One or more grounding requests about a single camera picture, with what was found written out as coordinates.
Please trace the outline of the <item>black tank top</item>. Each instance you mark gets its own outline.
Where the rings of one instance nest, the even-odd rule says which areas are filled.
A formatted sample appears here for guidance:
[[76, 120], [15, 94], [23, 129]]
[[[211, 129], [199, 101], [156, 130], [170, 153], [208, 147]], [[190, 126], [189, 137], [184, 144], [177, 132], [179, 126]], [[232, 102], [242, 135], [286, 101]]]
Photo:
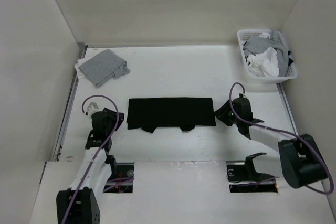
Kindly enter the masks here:
[[129, 99], [127, 127], [153, 133], [158, 127], [178, 127], [183, 132], [197, 126], [215, 126], [212, 98]]

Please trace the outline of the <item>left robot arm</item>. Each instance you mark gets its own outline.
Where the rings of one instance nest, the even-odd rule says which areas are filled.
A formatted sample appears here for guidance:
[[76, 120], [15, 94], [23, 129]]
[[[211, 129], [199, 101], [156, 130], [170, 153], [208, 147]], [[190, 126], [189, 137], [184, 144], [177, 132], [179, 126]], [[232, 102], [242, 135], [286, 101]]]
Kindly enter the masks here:
[[56, 197], [58, 223], [100, 223], [99, 198], [107, 181], [118, 175], [117, 162], [109, 152], [111, 133], [124, 121], [124, 113], [104, 108], [89, 109], [92, 130], [85, 145], [85, 156], [75, 179]]

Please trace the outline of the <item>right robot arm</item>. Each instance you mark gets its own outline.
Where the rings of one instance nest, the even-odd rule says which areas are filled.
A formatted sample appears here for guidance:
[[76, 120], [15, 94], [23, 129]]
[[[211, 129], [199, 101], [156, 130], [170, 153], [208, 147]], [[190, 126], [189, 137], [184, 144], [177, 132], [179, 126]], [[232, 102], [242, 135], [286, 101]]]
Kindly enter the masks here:
[[214, 115], [227, 126], [237, 126], [244, 137], [278, 152], [282, 177], [292, 188], [309, 187], [312, 183], [330, 177], [311, 135], [296, 136], [284, 130], [267, 127], [263, 120], [253, 116], [250, 101], [244, 95], [226, 101]]

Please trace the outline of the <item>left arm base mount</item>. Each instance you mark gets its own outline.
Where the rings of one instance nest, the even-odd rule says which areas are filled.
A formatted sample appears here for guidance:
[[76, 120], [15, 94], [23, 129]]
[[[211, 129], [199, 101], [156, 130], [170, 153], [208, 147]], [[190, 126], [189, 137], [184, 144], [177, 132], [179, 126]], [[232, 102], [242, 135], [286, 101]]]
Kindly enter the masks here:
[[111, 166], [112, 174], [104, 187], [104, 193], [127, 194], [133, 193], [134, 163], [117, 162], [113, 155], [109, 155], [107, 164]]

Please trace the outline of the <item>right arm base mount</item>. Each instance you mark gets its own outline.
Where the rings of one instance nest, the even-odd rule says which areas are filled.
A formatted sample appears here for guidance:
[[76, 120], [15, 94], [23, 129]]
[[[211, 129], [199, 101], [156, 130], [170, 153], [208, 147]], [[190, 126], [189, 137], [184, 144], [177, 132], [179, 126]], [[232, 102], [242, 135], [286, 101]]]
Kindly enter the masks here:
[[226, 163], [226, 178], [230, 193], [277, 193], [276, 178], [267, 173], [259, 173], [253, 164], [253, 159], [266, 155], [260, 152], [249, 155], [244, 161]]

